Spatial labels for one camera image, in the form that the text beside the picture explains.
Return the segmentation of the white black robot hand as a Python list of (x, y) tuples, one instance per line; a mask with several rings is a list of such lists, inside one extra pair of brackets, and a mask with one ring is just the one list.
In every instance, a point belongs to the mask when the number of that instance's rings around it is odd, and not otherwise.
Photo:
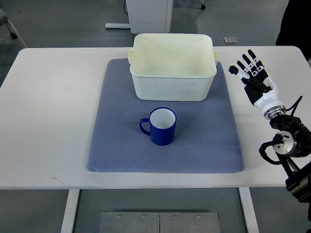
[(247, 66), (237, 61), (237, 66), (230, 66), (229, 72), (241, 79), (251, 104), (259, 108), (266, 119), (284, 115), (287, 110), (279, 100), (279, 89), (262, 61), (252, 50), (248, 50), (248, 55), (243, 54), (242, 58)]

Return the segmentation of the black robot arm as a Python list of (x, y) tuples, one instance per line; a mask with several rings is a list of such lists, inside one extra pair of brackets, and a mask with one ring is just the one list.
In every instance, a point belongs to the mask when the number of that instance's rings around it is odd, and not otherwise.
[(264, 116), (270, 120), (270, 126), (278, 130), (272, 141), (265, 142), (259, 148), (261, 157), (273, 164), (282, 165), (288, 179), (285, 181), (286, 189), (299, 201), (311, 202), (311, 164), (299, 168), (293, 158), (307, 157), (311, 154), (311, 132), (294, 116), (302, 97), (289, 108), (291, 114), (284, 106), (274, 106), (268, 109)]

